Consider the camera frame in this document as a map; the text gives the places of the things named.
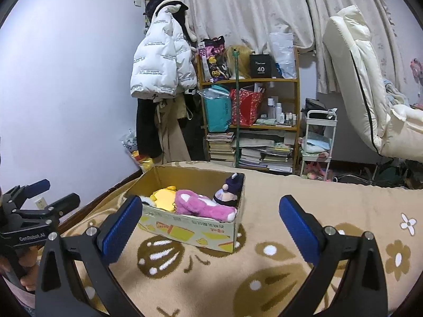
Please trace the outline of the person's left hand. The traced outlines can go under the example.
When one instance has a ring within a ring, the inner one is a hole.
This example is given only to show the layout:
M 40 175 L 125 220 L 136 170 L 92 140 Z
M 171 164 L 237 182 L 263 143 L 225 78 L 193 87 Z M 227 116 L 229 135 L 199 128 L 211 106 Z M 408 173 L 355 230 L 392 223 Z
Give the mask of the person's left hand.
M 36 289 L 36 279 L 38 277 L 38 248 L 32 246 L 28 248 L 19 258 L 19 264 L 25 270 L 26 275 L 20 279 L 20 285 L 24 287 L 27 292 L 33 292 Z M 0 257 L 1 274 L 7 276 L 13 271 L 9 261 L 4 257 Z

